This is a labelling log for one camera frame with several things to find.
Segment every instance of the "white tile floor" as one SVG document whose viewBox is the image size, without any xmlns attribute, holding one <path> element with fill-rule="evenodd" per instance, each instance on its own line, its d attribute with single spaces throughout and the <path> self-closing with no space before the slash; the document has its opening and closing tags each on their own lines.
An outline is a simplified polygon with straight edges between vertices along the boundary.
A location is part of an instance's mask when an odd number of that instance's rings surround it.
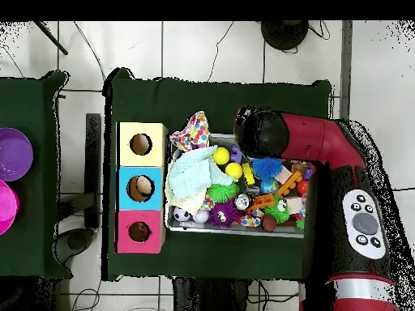
<svg viewBox="0 0 415 311">
<path fill-rule="evenodd" d="M 319 30 L 319 21 L 310 21 Z M 334 118 L 340 111 L 340 62 L 342 24 L 327 20 L 330 40 L 318 38 L 309 32 L 295 55 L 284 54 L 265 47 L 260 25 L 254 21 L 234 22 L 228 35 L 219 45 L 212 82 L 236 83 L 299 83 L 311 84 L 316 79 L 328 79 L 333 88 Z M 100 67 L 73 22 L 46 22 L 49 30 L 69 51 L 59 53 L 52 42 L 33 23 L 17 23 L 0 33 L 0 45 L 15 59 L 24 77 L 40 78 L 57 68 L 70 74 L 65 86 L 65 100 L 59 101 L 62 142 L 63 193 L 83 191 L 83 144 L 85 114 L 104 115 L 104 97 L 99 93 L 103 78 Z M 113 68 L 125 66 L 136 78 L 177 77 L 204 82 L 209 79 L 216 55 L 216 43 L 228 30 L 231 22 L 77 22 L 101 60 L 105 76 Z M 374 42 L 373 36 L 386 23 L 356 23 L 353 27 L 353 67 L 351 118 L 369 127 L 382 152 L 383 162 L 392 187 L 415 186 L 413 161 L 403 152 L 412 152 L 413 116 L 409 97 L 415 67 L 408 69 L 412 55 L 400 55 L 388 50 L 386 40 Z M 404 58 L 406 65 L 398 58 Z M 6 51 L 0 47 L 0 76 L 20 77 Z M 385 123 L 386 113 L 394 112 L 395 129 Z M 389 136 L 396 132 L 394 142 Z M 409 228 L 410 211 L 415 203 L 415 191 L 396 193 L 401 219 L 406 224 L 413 247 L 415 234 Z M 83 218 L 71 216 L 61 222 L 60 230 L 83 226 Z M 71 311 L 76 295 L 85 288 L 96 289 L 101 280 L 101 232 L 92 246 L 71 261 L 74 278 L 62 282 L 60 311 Z M 265 281 L 272 299 L 297 292 L 297 283 Z M 259 293 L 257 283 L 250 294 Z M 164 276 L 153 278 L 123 277 L 119 282 L 102 282 L 100 301 L 93 311 L 127 311 L 135 307 L 162 308 L 173 311 L 173 291 L 170 280 Z M 76 308 L 90 307 L 96 295 L 85 292 Z M 262 311 L 257 304 L 248 304 L 248 311 Z M 134 311 L 157 311 L 141 309 Z M 267 311 L 298 311 L 298 299 L 285 303 L 269 303 Z"/>
</svg>

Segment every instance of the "dark green tablecloth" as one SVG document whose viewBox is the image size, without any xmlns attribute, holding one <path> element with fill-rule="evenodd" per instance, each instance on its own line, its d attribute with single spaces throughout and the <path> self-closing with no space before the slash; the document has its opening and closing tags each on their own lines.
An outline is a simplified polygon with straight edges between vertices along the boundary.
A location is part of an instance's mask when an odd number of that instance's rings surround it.
<svg viewBox="0 0 415 311">
<path fill-rule="evenodd" d="M 0 236 L 1 276 L 70 277 L 53 257 L 58 218 L 57 121 L 54 97 L 66 74 L 48 73 L 40 80 L 0 78 L 0 127 L 22 131 L 32 143 L 28 173 L 8 183 L 18 194 L 19 213 Z"/>
<path fill-rule="evenodd" d="M 135 80 L 130 75 L 124 68 L 117 69 L 108 77 L 104 88 L 107 101 L 103 205 L 109 216 L 103 219 L 106 230 L 103 276 L 108 272 L 109 279 L 118 275 L 300 279 L 302 240 L 295 238 L 167 232 L 159 254 L 115 254 L 115 123 L 161 122 L 172 133 L 180 130 L 191 114 L 203 110 L 212 133 L 232 134 L 233 116 L 242 105 L 328 117 L 330 83 L 326 80 L 311 86 L 192 83 L 178 79 Z M 109 144 L 111 157 L 107 150 Z"/>
</svg>

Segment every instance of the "purple spiky ball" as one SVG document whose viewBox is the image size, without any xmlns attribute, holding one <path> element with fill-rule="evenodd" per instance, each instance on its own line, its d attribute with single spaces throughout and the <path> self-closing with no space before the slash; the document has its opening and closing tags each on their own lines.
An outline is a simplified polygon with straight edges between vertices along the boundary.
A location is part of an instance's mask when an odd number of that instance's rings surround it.
<svg viewBox="0 0 415 311">
<path fill-rule="evenodd" d="M 220 225 L 229 228 L 232 223 L 244 215 L 243 211 L 238 210 L 233 203 L 233 199 L 228 202 L 218 202 L 209 213 L 212 225 Z"/>
</svg>

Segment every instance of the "pink box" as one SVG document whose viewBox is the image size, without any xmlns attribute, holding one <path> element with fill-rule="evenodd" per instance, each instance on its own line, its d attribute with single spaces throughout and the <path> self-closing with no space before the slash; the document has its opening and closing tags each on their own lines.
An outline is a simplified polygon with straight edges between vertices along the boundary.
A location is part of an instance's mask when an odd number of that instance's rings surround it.
<svg viewBox="0 0 415 311">
<path fill-rule="evenodd" d="M 150 235 L 144 242 L 133 241 L 129 228 L 135 222 L 148 226 Z M 157 254 L 165 242 L 165 226 L 163 212 L 158 210 L 121 210 L 118 212 L 118 242 L 115 242 L 116 253 L 149 253 Z"/>
</svg>

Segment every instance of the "green spiky ball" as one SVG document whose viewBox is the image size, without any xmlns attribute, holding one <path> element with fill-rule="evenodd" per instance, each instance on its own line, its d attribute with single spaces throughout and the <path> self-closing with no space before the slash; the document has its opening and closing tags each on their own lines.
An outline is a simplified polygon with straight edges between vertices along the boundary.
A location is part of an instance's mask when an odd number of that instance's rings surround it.
<svg viewBox="0 0 415 311">
<path fill-rule="evenodd" d="M 213 184 L 207 189 L 206 195 L 214 202 L 227 202 L 233 196 L 238 194 L 239 190 L 239 186 L 235 182 L 229 186 Z"/>
<path fill-rule="evenodd" d="M 267 215 L 271 215 L 275 217 L 276 223 L 281 224 L 289 219 L 289 207 L 286 207 L 285 210 L 281 212 L 280 210 L 278 210 L 277 206 L 278 206 L 278 202 L 282 198 L 275 196 L 274 199 L 275 199 L 275 204 L 272 207 L 265 207 L 263 209 L 263 212 L 266 213 Z"/>
<path fill-rule="evenodd" d="M 297 228 L 300 228 L 300 229 L 304 230 L 304 224 L 305 223 L 306 223 L 305 220 L 299 219 L 295 222 L 295 225 L 297 226 Z"/>
</svg>

